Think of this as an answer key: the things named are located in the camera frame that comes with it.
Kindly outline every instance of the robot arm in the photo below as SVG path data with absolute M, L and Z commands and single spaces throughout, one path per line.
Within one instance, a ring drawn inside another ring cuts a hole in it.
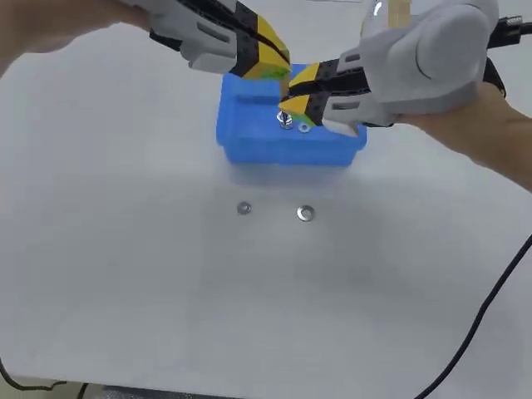
M 150 14 L 150 37 L 192 69 L 281 80 L 290 54 L 272 27 L 237 0 L 121 0 Z
M 280 108 L 356 135 L 358 124 L 462 106 L 477 96 L 498 20 L 496 0 L 374 0 L 360 45 L 296 76 Z

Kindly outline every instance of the metal washer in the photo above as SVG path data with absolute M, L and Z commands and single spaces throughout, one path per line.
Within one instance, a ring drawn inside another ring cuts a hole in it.
M 242 201 L 236 207 L 236 210 L 239 214 L 250 214 L 251 213 L 251 204 L 246 201 Z
M 316 210 L 310 205 L 303 205 L 298 208 L 296 215 L 302 222 L 312 222 L 316 217 Z
M 306 123 L 300 123 L 298 129 L 301 133 L 307 134 L 312 128 Z

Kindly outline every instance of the wire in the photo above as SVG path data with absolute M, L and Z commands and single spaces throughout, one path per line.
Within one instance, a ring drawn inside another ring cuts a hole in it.
M 524 23 L 521 26 L 521 35 L 532 35 L 532 22 Z
M 17 391 L 52 391 L 53 388 L 59 386 L 59 385 L 65 385 L 66 381 L 56 381 L 53 384 L 51 384 L 49 387 L 45 386 L 24 386 L 16 382 L 11 378 L 9 373 L 7 372 L 6 368 L 3 366 L 2 359 L 0 358 L 0 375 L 2 375 L 2 378 L 5 380 L 5 382 L 11 387 L 16 389 Z
M 83 399 L 83 397 L 85 396 L 85 391 L 86 391 L 86 389 L 87 389 L 88 387 L 89 387 L 89 384 L 84 383 L 84 384 L 81 386 L 80 391 L 77 393 L 77 397 L 76 397 L 76 399 Z
M 462 356 L 464 356 L 464 353 L 466 352 L 467 348 L 470 346 L 471 341 L 473 341 L 473 338 L 475 337 L 476 330 L 478 330 L 480 323 L 482 323 L 482 319 L 485 316 L 486 311 L 490 307 L 491 303 L 499 293 L 500 289 L 505 285 L 506 280 L 508 280 L 508 277 L 514 272 L 517 265 L 520 263 L 521 260 L 525 257 L 526 253 L 530 250 L 532 247 L 532 235 L 530 235 L 529 239 L 526 240 L 525 244 L 519 252 L 515 255 L 515 258 L 510 262 L 508 267 L 506 268 L 505 272 L 502 273 L 502 276 L 500 276 L 499 280 L 491 290 L 490 294 L 487 296 L 485 301 L 482 303 L 482 306 L 480 306 L 479 312 L 476 314 L 475 320 L 473 321 L 473 325 L 471 326 L 469 332 L 467 333 L 467 336 L 464 339 L 464 342 L 460 345 L 458 348 L 458 351 L 456 352 L 455 356 L 451 359 L 447 367 L 441 372 L 441 374 L 437 377 L 434 382 L 429 385 L 425 391 L 420 393 L 415 399 L 425 399 L 429 395 L 431 395 L 440 385 L 442 382 L 445 381 L 445 379 L 451 374 L 453 369 L 455 368 L 456 364 L 460 361 Z

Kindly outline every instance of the white tabletop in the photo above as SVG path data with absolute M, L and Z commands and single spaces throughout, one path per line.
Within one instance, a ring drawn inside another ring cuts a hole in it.
M 532 19 L 532 3 L 503 3 Z M 365 12 L 247 4 L 296 62 L 354 47 Z M 532 41 L 493 58 L 532 114 Z M 414 397 L 532 230 L 532 196 L 405 126 L 370 131 L 348 170 L 230 166 L 219 82 L 128 27 L 2 79 L 6 366 L 236 397 Z M 435 397 L 530 397 L 531 259 Z

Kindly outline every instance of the blue box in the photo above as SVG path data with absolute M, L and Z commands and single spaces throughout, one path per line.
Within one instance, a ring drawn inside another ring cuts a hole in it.
M 294 65 L 293 75 L 304 65 Z M 349 166 L 367 143 L 367 128 L 349 137 L 313 127 L 307 134 L 283 129 L 278 120 L 276 81 L 246 81 L 225 75 L 219 103 L 216 140 L 233 163 Z

